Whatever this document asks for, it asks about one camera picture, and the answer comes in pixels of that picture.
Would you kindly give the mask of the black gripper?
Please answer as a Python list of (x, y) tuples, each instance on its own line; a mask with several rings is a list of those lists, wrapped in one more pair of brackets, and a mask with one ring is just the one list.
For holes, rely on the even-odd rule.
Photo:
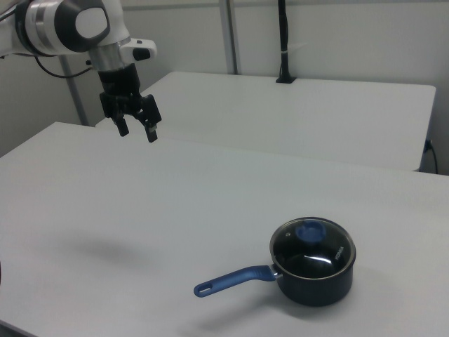
[(112, 119), (121, 137), (129, 134), (124, 115), (132, 115), (144, 124), (150, 143), (158, 139), (157, 124), (162, 120), (153, 95), (140, 93), (140, 79), (135, 65), (119, 70), (99, 72), (104, 91), (100, 101), (107, 118)]

